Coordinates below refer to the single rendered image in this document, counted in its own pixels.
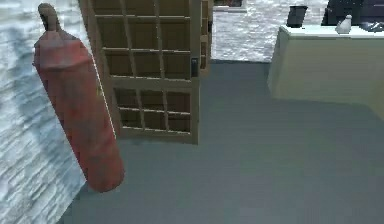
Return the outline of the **pale cream counter cabinet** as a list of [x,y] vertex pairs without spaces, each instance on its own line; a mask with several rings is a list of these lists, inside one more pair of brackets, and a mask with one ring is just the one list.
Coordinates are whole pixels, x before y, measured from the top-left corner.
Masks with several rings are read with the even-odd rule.
[[283,25],[268,87],[277,99],[366,105],[384,120],[384,32]]

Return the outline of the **black bin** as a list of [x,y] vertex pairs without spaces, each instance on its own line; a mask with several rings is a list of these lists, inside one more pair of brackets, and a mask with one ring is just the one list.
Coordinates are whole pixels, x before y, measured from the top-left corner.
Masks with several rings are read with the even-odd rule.
[[303,25],[307,6],[291,6],[287,17],[286,26],[291,28],[300,28]]

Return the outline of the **white bottle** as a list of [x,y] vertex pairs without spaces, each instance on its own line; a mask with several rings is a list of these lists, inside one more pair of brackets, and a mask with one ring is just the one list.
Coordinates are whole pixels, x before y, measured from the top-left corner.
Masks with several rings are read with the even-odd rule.
[[349,34],[351,30],[351,21],[352,16],[346,15],[344,20],[338,22],[335,31],[338,34]]

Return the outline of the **dark flat object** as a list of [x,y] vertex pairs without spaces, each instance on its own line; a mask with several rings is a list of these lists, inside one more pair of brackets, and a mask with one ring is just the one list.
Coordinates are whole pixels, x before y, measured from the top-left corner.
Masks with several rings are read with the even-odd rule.
[[359,27],[367,32],[383,32],[384,22],[362,22]]

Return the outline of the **dark appliance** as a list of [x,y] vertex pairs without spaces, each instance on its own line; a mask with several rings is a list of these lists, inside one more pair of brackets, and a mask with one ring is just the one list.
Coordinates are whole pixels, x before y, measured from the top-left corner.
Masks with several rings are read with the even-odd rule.
[[322,26],[336,26],[347,15],[352,25],[362,22],[384,22],[384,0],[329,0],[321,22]]

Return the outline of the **red fire extinguisher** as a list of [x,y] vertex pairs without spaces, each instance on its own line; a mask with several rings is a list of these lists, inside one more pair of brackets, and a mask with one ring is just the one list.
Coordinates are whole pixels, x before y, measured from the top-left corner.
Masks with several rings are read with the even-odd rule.
[[118,187],[125,171],[93,58],[63,30],[54,7],[41,3],[45,31],[34,44],[33,66],[88,183],[96,192]]

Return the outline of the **tan lattice room door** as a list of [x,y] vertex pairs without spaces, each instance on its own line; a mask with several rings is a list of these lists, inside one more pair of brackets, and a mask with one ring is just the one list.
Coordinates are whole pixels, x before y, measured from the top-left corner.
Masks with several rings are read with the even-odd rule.
[[[78,0],[119,139],[199,143],[213,0]],[[191,58],[199,59],[191,77]]]

